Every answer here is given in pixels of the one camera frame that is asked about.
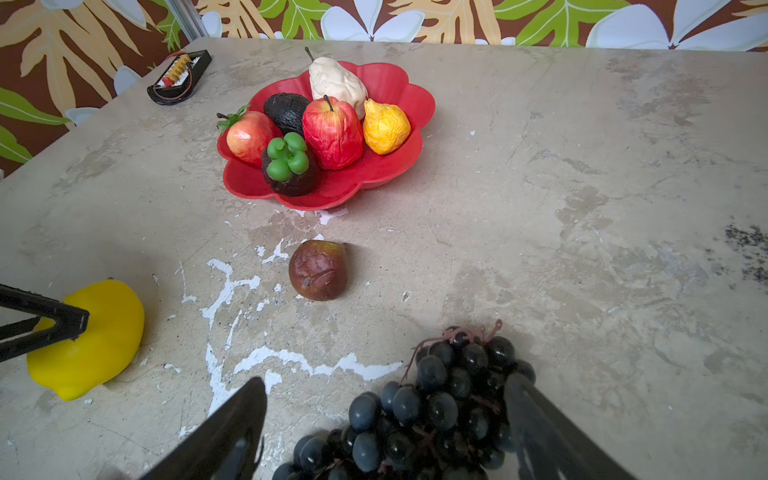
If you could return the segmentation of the red fake pomegranate piece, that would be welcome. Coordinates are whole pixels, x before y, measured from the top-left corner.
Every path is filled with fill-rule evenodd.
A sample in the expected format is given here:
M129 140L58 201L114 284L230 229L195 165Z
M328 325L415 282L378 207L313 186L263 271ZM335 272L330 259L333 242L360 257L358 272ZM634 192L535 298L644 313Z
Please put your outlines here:
M340 170L363 156L362 123L351 104L324 95L306 107L303 136L323 170Z

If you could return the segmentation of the dark purple passion fruit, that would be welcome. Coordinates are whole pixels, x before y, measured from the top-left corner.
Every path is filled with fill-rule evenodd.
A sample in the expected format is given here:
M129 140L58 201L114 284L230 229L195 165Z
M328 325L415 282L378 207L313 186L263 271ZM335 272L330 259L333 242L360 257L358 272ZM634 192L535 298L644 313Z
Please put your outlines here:
M273 138L262 152L262 173L277 194L304 196L315 190L320 170L304 138L296 132Z

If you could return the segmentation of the black fake grape bunch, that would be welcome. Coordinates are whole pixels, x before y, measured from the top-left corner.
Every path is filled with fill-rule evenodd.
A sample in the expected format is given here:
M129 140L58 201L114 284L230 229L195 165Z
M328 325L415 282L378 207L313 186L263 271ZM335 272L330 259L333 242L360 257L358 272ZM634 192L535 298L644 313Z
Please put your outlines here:
M400 380L356 396L343 427L302 437L273 478L486 479L522 460L504 385L536 374L502 327L451 326L419 342Z

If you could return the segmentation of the dark fake avocado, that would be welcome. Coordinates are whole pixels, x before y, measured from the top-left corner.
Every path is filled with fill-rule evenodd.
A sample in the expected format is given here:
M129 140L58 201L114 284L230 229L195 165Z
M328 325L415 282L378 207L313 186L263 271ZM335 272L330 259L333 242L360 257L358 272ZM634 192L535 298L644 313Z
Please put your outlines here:
M264 103L263 113L283 134L294 132L304 136L303 115L310 104L306 97L295 93L278 93Z

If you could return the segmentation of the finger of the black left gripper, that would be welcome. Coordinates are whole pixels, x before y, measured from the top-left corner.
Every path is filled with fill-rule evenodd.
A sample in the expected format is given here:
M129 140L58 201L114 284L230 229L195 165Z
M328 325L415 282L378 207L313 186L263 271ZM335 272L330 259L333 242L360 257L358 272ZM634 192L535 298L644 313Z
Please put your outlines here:
M30 318L1 326L1 361L75 340L87 329L90 313L36 293L1 285L1 307Z

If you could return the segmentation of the small orange-yellow fruit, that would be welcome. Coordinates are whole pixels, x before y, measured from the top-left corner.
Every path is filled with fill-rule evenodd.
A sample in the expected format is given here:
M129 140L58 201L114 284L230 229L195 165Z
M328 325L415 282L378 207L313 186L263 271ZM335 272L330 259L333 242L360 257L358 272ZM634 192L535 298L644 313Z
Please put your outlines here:
M400 107L368 99L364 103L364 109L364 140L374 153L388 155L407 140L411 133L411 124Z

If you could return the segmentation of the red fake strawberry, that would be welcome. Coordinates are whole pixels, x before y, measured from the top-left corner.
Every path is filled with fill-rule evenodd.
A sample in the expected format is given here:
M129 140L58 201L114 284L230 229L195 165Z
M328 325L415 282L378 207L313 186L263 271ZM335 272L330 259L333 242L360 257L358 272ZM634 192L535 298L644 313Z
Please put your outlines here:
M260 167L269 143L282 132L264 113L242 106L235 113L217 113L217 128L225 143L239 160Z

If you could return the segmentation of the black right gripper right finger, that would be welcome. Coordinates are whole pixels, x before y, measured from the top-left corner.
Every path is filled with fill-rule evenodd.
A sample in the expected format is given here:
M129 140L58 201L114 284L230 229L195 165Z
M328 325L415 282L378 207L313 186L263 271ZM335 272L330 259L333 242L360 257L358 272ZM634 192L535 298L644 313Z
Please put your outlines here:
M635 479L522 374L507 377L504 402L519 478Z

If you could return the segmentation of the cream fake garlic bulb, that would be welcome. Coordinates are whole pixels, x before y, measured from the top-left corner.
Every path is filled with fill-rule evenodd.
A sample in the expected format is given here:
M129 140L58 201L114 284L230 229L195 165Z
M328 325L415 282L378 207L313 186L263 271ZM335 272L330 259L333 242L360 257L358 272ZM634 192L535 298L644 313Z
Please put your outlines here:
M305 51L311 60L308 72L312 99L319 100L328 96L346 102L354 108L358 119L362 120L368 99L368 91L363 82L336 60L329 57L315 58L308 47Z

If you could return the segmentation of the yellow fake lemon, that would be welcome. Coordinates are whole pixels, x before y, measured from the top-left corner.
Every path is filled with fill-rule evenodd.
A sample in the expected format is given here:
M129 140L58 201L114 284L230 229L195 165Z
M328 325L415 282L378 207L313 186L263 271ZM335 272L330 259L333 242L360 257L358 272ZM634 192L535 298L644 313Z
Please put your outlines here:
M120 374L139 349L145 312L125 283L108 279L63 299L89 312L86 331L26 355L30 377L62 400L78 399Z

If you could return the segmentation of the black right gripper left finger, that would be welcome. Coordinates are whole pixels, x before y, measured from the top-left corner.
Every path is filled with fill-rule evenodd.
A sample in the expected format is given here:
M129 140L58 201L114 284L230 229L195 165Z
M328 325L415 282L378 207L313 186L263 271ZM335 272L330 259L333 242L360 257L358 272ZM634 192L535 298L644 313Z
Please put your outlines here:
M263 379L249 379L146 479L251 479L264 451L267 412Z

